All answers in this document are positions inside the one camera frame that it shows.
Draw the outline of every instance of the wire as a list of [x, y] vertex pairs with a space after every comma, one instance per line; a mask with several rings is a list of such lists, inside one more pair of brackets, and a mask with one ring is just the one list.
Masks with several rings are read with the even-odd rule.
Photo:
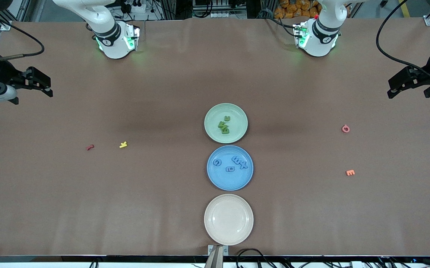
[[402, 266], [404, 266], [405, 268], [412, 268], [412, 267], [410, 267], [410, 266], [408, 266], [407, 264], [405, 264], [405, 263], [403, 263], [403, 262], [399, 262], [399, 261], [397, 261], [398, 263], [400, 263]]
[[15, 25], [11, 25], [11, 23], [10, 22], [8, 22], [6, 19], [5, 19], [5, 22], [4, 21], [2, 21], [1, 19], [0, 19], [0, 23], [1, 24], [6, 24], [6, 25], [9, 25], [10, 27], [12, 27], [13, 29], [15, 29], [15, 30], [17, 30], [17, 31], [19, 31], [19, 32], [21, 32], [22, 34], [25, 34], [26, 36], [28, 36], [29, 38], [31, 38], [31, 39], [33, 39], [34, 41], [36, 41], [36, 43], [38, 43], [40, 46], [41, 46], [41, 49], [38, 51], [38, 52], [34, 52], [34, 53], [23, 53], [23, 54], [16, 54], [16, 55], [12, 55], [12, 56], [6, 56], [6, 57], [2, 57], [2, 58], [0, 58], [0, 61], [5, 61], [5, 60], [14, 60], [14, 59], [19, 59], [19, 58], [24, 58], [24, 57], [31, 57], [31, 56], [37, 56], [37, 55], [39, 55], [39, 54], [41, 54], [41, 53], [43, 53], [44, 52], [44, 45], [43, 45], [43, 43], [41, 43], [38, 39], [36, 39], [34, 36], [32, 36], [31, 34], [29, 34], [29, 33], [27, 33], [27, 32], [25, 32], [25, 31], [23, 31], [22, 29], [19, 29], [18, 27], [16, 27]]
[[130, 17], [130, 20], [134, 20], [134, 18], [130, 15], [130, 13], [127, 13], [127, 15]]
[[159, 12], [159, 14], [160, 14], [160, 20], [164, 20], [164, 17], [163, 17], [163, 15], [162, 15], [162, 12], [160, 12], [160, 10], [159, 10], [159, 5], [157, 5], [157, 3], [155, 4], [155, 7], [157, 8], [157, 12]]
[[154, 0], [152, 0], [152, 3], [155, 3], [155, 5], [156, 5], [156, 7], [157, 7], [157, 10], [158, 10], [158, 11], [159, 11], [159, 13], [161, 14], [161, 16], [162, 16], [163, 14], [162, 14], [162, 12], [160, 12], [159, 7], [160, 7], [162, 10], [167, 11], [167, 12], [169, 12], [169, 13], [173, 14], [174, 16], [177, 16], [177, 14], [175, 14], [173, 11], [171, 11], [171, 10], [168, 10], [168, 9], [164, 8], [164, 7], [162, 6], [162, 4], [161, 4], [161, 3], [157, 2], [157, 1], [154, 1]]
[[192, 15], [193, 15], [194, 17], [200, 17], [200, 18], [208, 17], [208, 15], [210, 15], [210, 14], [212, 13], [213, 5], [214, 5], [213, 1], [212, 1], [212, 0], [210, 0], [210, 2], [208, 2], [208, 3], [207, 3], [207, 9], [205, 10], [205, 12], [204, 12], [204, 13], [202, 13], [202, 15], [201, 15], [201, 16], [198, 16], [198, 15], [196, 15], [195, 13], [193, 13]]
[[294, 37], [298, 37], [298, 38], [301, 38], [301, 37], [302, 37], [301, 35], [293, 34], [293, 33], [291, 33], [290, 31], [288, 31], [288, 29], [286, 28], [285, 24], [283, 24], [283, 22], [281, 22], [281, 19], [278, 19], [278, 20], [279, 20], [279, 22], [280, 22], [278, 25], [281, 25], [281, 26], [283, 27], [283, 29], [285, 29], [285, 31], [286, 31], [289, 35], [294, 36]]
[[269, 266], [271, 266], [272, 268], [277, 268], [276, 267], [276, 265], [274, 264], [274, 263], [272, 263], [271, 261], [268, 261], [267, 259], [266, 259], [266, 257], [258, 250], [258, 249], [256, 249], [256, 248], [244, 248], [244, 249], [241, 249], [239, 252], [238, 252], [238, 255], [237, 255], [237, 268], [240, 268], [240, 266], [238, 266], [238, 259], [240, 258], [240, 256], [243, 254], [243, 253], [245, 253], [246, 251], [256, 251], [264, 260], [265, 260], [265, 262], [266, 263], [268, 263], [268, 265]]
[[379, 45], [379, 35], [380, 35], [380, 32], [381, 32], [381, 30], [383, 29], [383, 27], [384, 27], [384, 24], [386, 24], [386, 22], [387, 22], [387, 20], [389, 20], [389, 18], [390, 17], [392, 17], [392, 14], [394, 14], [394, 12], [396, 12], [396, 10], [398, 10], [399, 9], [399, 7], [401, 7], [402, 5], [404, 5], [404, 3], [405, 2], [407, 2], [408, 0], [403, 0], [401, 3], [399, 3], [399, 5], [397, 5], [392, 11], [391, 11], [391, 13], [389, 13], [389, 15], [387, 15], [387, 17], [386, 17], [386, 19], [382, 22], [382, 24], [380, 25], [380, 27], [379, 27], [379, 30], [377, 31], [377, 35], [376, 35], [376, 46], [377, 46], [377, 49], [379, 49], [379, 51], [384, 55], [384, 56], [386, 56], [386, 57], [388, 57], [389, 59], [391, 59], [391, 60], [393, 60], [393, 61], [396, 61], [396, 62], [398, 62], [398, 63], [402, 63], [402, 64], [404, 64], [404, 65], [406, 65], [406, 66], [411, 66], [412, 68], [415, 68], [415, 69], [417, 69], [417, 70], [419, 70], [420, 72], [422, 72], [422, 73], [424, 73], [424, 74], [426, 74], [427, 76], [429, 76], [430, 77], [430, 73], [428, 73], [428, 72], [426, 72], [423, 68], [421, 68], [421, 67], [419, 67], [419, 66], [416, 66], [415, 64], [412, 64], [412, 63], [408, 63], [407, 61], [403, 61], [403, 60], [400, 60], [400, 59], [397, 59], [397, 58], [395, 58], [395, 57], [393, 57], [393, 56], [391, 56], [391, 55], [389, 55], [389, 54], [387, 54], [381, 47], [380, 47], [380, 45]]
[[337, 267], [337, 268], [350, 268], [351, 266], [346, 266], [346, 267], [343, 267], [343, 266], [341, 266], [341, 263], [339, 263], [339, 265], [336, 265], [336, 264], [334, 264], [334, 263], [332, 263], [332, 262], [323, 262], [324, 264], [326, 264], [327, 266], [329, 266], [329, 267], [331, 267], [331, 268], [333, 268], [333, 267]]
[[284, 27], [286, 27], [286, 28], [295, 29], [295, 26], [288, 25], [288, 24], [283, 24], [282, 22], [279, 22], [278, 20], [275, 20], [275, 19], [273, 19], [272, 17], [260, 17], [260, 19], [271, 20], [272, 22], [275, 22], [275, 23], [276, 23], [276, 24], [278, 24], [279, 26], [284, 26]]
[[304, 263], [303, 265], [301, 265], [299, 268], [304, 268], [304, 266], [307, 266], [308, 264], [312, 263], [312, 261], [308, 261], [307, 263]]
[[241, 18], [237, 15], [237, 13], [235, 13], [234, 11], [232, 11], [232, 12], [233, 13], [230, 13], [230, 12], [228, 12], [228, 13], [235, 15], [237, 17], [237, 19], [241, 20]]
[[377, 259], [379, 260], [379, 263], [380, 263], [382, 268], [387, 268], [387, 266], [385, 265], [385, 263], [382, 261], [382, 259], [380, 257], [377, 257]]
[[94, 260], [92, 260], [92, 263], [89, 265], [89, 268], [93, 268], [92, 266], [95, 264], [95, 266], [94, 266], [94, 268], [98, 268], [99, 267], [99, 258], [100, 257], [97, 257], [97, 258], [95, 258]]

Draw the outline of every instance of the table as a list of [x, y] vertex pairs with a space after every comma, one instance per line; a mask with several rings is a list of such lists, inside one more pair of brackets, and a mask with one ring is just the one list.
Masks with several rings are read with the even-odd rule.
[[[232, 254], [430, 255], [430, 99], [387, 98], [403, 66], [377, 51], [380, 22], [346, 20], [323, 58], [264, 20], [138, 22], [139, 51], [121, 60], [84, 23], [17, 23], [46, 51], [12, 62], [49, 75], [54, 97], [0, 103], [0, 255], [206, 254], [203, 213], [225, 192], [206, 175], [221, 144], [203, 118], [222, 102], [248, 115], [235, 144], [255, 168], [234, 192], [254, 228]], [[380, 42], [423, 65], [430, 27], [392, 20]], [[1, 35], [2, 55], [37, 50]]]

